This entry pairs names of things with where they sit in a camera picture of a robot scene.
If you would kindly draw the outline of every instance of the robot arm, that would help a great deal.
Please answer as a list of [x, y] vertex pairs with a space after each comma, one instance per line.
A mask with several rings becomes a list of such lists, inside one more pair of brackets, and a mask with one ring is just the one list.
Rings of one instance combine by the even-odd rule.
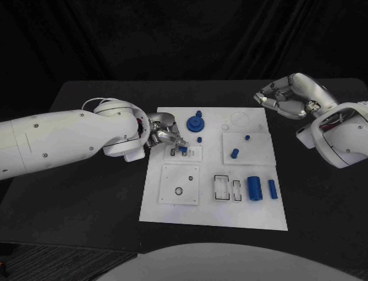
[[368, 102], [340, 105], [328, 89], [305, 74], [296, 73], [266, 86], [255, 95], [257, 102], [291, 119], [311, 113], [317, 120], [296, 132], [308, 148], [338, 168], [368, 158]]
[[[58, 167], [90, 158], [103, 148], [107, 156], [126, 161], [145, 158], [143, 145], [152, 134], [158, 143], [171, 126], [152, 122], [146, 113], [129, 102], [103, 99], [94, 113], [71, 110], [29, 116], [0, 123], [0, 180]], [[188, 146], [178, 129], [177, 145]]]

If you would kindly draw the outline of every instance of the white round object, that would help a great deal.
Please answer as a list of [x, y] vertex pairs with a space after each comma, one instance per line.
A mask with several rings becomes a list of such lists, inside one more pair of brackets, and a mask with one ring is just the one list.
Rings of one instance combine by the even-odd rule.
[[236, 112], [231, 115], [231, 122], [234, 126], [244, 127], [250, 123], [250, 116], [244, 112]]
[[99, 279], [116, 280], [360, 281], [330, 266], [289, 253], [214, 243], [179, 245], [138, 255]]

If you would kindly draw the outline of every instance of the gray carpet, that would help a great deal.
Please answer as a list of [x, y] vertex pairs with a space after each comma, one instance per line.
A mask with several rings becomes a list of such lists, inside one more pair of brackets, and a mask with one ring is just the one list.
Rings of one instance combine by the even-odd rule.
[[0, 257], [9, 273], [0, 281], [93, 281], [136, 256], [116, 251], [22, 245], [10, 256]]

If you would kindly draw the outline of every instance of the black table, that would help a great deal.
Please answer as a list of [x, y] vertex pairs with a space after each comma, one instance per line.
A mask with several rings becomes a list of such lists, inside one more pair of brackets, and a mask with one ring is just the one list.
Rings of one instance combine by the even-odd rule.
[[[341, 102], [368, 100], [357, 79], [320, 80]], [[158, 107], [257, 107], [268, 80], [73, 81], [51, 111], [80, 109], [94, 97]], [[368, 269], [368, 159], [333, 167], [295, 133], [312, 118], [266, 110], [289, 231], [139, 222], [148, 157], [127, 163], [103, 152], [78, 163], [18, 177], [0, 206], [0, 242], [146, 253], [194, 242], [270, 248], [343, 268]]]

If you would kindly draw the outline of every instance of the circular hole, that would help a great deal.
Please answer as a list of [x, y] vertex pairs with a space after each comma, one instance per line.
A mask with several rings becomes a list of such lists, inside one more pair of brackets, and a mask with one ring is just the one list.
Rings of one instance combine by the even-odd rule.
[[181, 187], [177, 188], [177, 194], [182, 195], [182, 188]]

